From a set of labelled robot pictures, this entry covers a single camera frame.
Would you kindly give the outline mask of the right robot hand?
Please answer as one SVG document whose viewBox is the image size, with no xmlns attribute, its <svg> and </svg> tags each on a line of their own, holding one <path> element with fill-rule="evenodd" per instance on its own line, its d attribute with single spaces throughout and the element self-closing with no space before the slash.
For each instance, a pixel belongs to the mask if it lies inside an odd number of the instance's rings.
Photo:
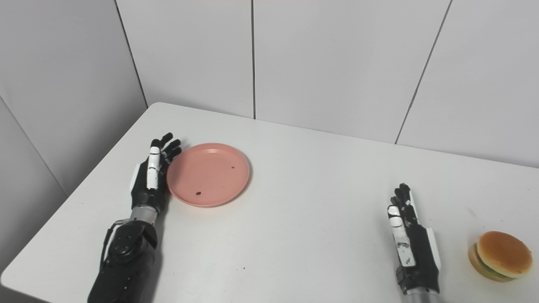
<svg viewBox="0 0 539 303">
<path fill-rule="evenodd" d="M 398 265 L 396 279 L 410 303 L 436 303 L 440 297 L 440 256 L 431 228 L 418 218 L 410 186 L 399 184 L 387 207 Z"/>
</svg>

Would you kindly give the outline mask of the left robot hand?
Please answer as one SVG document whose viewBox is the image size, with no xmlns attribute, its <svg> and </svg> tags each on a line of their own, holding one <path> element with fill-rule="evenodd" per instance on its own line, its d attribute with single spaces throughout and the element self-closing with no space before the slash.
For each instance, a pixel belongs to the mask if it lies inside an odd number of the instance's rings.
<svg viewBox="0 0 539 303">
<path fill-rule="evenodd" d="M 182 152 L 181 140 L 173 133 L 152 140 L 145 161 L 137 166 L 131 183 L 131 208 L 152 207 L 160 214 L 167 203 L 167 172 L 172 161 Z"/>
</svg>

